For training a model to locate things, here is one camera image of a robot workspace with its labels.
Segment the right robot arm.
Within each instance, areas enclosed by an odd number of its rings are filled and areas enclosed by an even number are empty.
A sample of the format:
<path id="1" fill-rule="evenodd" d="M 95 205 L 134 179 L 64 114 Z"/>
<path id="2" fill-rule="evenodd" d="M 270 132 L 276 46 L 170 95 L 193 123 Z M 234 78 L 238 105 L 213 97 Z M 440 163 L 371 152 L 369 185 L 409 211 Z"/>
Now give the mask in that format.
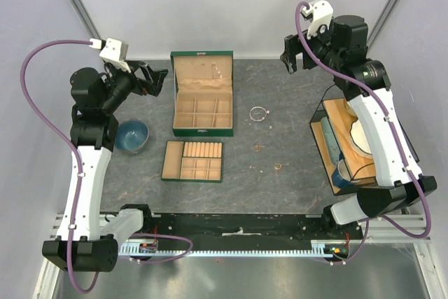
<path id="1" fill-rule="evenodd" d="M 331 215 L 320 222 L 322 233 L 334 239 L 347 223 L 381 216 L 409 237 L 427 237 L 432 221 L 426 196 L 436 190 L 437 182 L 434 176 L 423 175 L 407 145 L 384 65 L 367 57 L 367 23 L 357 15 L 342 15 L 303 30 L 302 18 L 296 17 L 297 34 L 284 39 L 281 61 L 292 74 L 298 69 L 297 55 L 302 55 L 303 69 L 320 67 L 333 75 L 360 121 L 376 170 L 376 186 L 362 187 L 330 207 Z M 416 202 L 422 203 L 426 220 L 421 233 L 404 229 L 388 215 Z"/>

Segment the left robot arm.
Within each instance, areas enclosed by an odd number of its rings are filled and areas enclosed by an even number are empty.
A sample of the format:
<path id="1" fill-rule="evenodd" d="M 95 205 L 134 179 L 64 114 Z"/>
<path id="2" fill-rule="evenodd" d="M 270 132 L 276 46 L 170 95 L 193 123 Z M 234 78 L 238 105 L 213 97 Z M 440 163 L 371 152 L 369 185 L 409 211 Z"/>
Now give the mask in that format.
<path id="1" fill-rule="evenodd" d="M 129 68 L 107 62 L 102 73 L 85 67 L 70 78 L 75 101 L 69 140 L 74 149 L 71 183 L 56 238 L 42 248 L 43 256 L 64 271 L 110 272 L 127 239 L 153 232 L 147 204 L 126 204 L 105 227 L 99 222 L 104 177 L 119 126 L 113 114 L 132 93 L 158 96 L 168 74 L 142 61 L 132 61 Z"/>

